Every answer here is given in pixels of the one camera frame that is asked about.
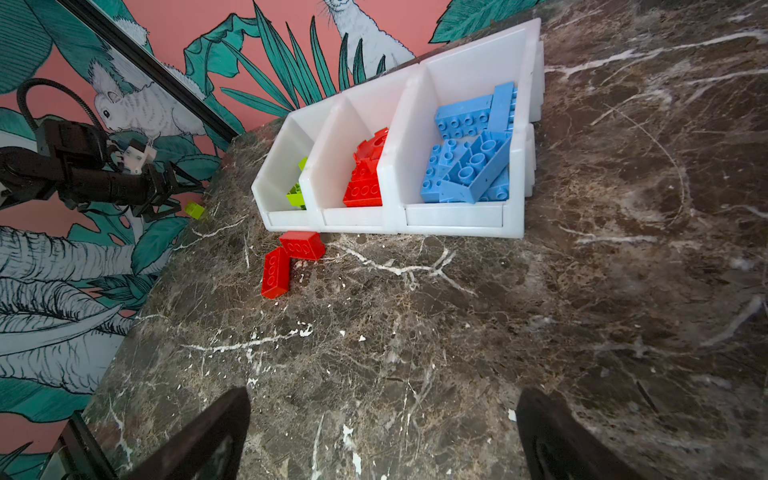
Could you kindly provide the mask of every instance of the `black cable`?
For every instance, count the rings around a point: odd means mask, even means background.
[[[96,118],[94,112],[90,107],[88,107],[88,104],[86,104],[82,98],[78,97],[78,94],[74,93],[72,90],[66,88],[64,85],[58,83],[57,81],[48,80],[47,78],[28,78],[18,86],[18,90],[16,90],[16,102],[18,103],[18,109],[24,116],[24,119],[27,121],[27,125],[29,125],[33,132],[38,129],[38,124],[35,122],[35,119],[32,117],[32,113],[29,111],[29,107],[27,106],[27,92],[30,88],[36,85],[47,85],[59,91],[63,91],[65,94],[72,97],[74,101],[76,101],[83,108],[83,110],[85,110],[85,113],[88,114],[88,117],[91,119],[91,123],[94,125],[94,127],[104,132],[104,127],[101,126],[101,123],[99,122],[98,118]]]

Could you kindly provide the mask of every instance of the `lego brick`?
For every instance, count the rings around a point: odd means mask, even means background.
[[[379,189],[379,176],[376,167],[384,150],[388,128],[383,128],[373,135],[370,140],[360,142],[354,154],[355,170],[344,193],[344,204],[347,207],[381,207],[382,195]]]
[[[510,131],[515,121],[518,89],[513,81],[501,84],[493,91],[493,103],[488,119],[489,131]]]
[[[509,165],[512,134],[484,131],[441,180],[440,202],[476,203]]]
[[[264,257],[264,277],[261,295],[275,299],[286,293],[290,284],[290,257],[282,247],[277,247]]]
[[[379,178],[374,174],[373,177],[350,181],[344,193],[344,204],[347,207],[381,207]]]
[[[427,204],[440,201],[440,181],[447,178],[451,166],[469,149],[469,142],[457,142],[452,138],[432,147],[427,171],[422,182],[421,195]]]
[[[286,197],[288,197],[288,201],[294,207],[300,207],[302,210],[306,210],[304,195],[301,193],[301,186],[299,184],[293,185],[293,188],[290,189],[290,192],[288,192]]]
[[[187,215],[190,217],[194,218],[195,220],[199,220],[205,212],[205,207],[194,202],[190,202],[186,207],[184,207],[184,211],[187,212]]]
[[[491,186],[480,196],[481,202],[500,202],[509,198],[509,166],[491,183]]]
[[[443,140],[480,134],[488,127],[493,95],[444,105],[437,110],[435,124]]]
[[[280,242],[291,258],[317,261],[326,254],[326,246],[317,232],[285,232]]]

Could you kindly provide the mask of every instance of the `lime green lego brick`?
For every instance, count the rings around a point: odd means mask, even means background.
[[[301,193],[299,184],[293,185],[293,188],[290,189],[290,192],[288,192],[286,197],[291,205],[294,207],[302,207],[302,210],[304,210],[304,195]]]
[[[205,207],[202,207],[201,205],[198,205],[194,202],[190,202],[184,208],[184,211],[187,212],[187,215],[190,217],[194,218],[195,220],[199,220],[205,212]]]

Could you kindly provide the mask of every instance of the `white plastic bin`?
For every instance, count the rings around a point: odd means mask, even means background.
[[[423,233],[522,237],[525,197],[536,168],[534,131],[544,100],[541,20],[535,19],[411,67],[350,88],[288,116],[256,180],[253,195],[268,230]],[[518,87],[509,155],[509,199],[426,204],[419,193],[432,146],[442,139],[437,108],[513,81]],[[389,127],[377,173],[381,207],[345,207],[357,145]],[[299,176],[298,161],[309,156]],[[296,183],[306,210],[285,193]]]

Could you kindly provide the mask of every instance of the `white paint speck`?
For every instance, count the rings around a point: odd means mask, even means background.
[[[354,452],[352,454],[352,463],[355,465],[355,473],[357,475],[362,474],[362,458],[360,458],[360,455],[357,455],[357,452]]]

